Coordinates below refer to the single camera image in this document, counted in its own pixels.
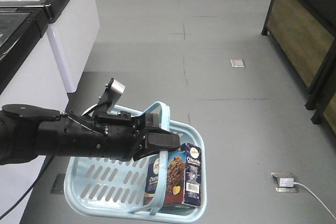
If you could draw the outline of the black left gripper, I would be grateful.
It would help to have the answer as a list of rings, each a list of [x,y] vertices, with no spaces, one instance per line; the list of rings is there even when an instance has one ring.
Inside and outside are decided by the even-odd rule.
[[[159,126],[157,114],[131,116],[126,111],[117,115],[99,112],[95,119],[96,125],[105,130],[100,148],[95,152],[98,157],[138,161],[160,151],[174,151],[181,147],[177,134]],[[149,133],[141,136],[142,131]]]

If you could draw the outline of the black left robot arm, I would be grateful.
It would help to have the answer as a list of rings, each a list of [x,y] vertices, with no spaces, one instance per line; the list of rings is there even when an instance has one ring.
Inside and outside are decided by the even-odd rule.
[[[77,116],[28,104],[1,109],[1,165],[27,163],[39,155],[138,161],[180,146],[180,137],[160,128],[152,113],[95,110],[92,116]]]

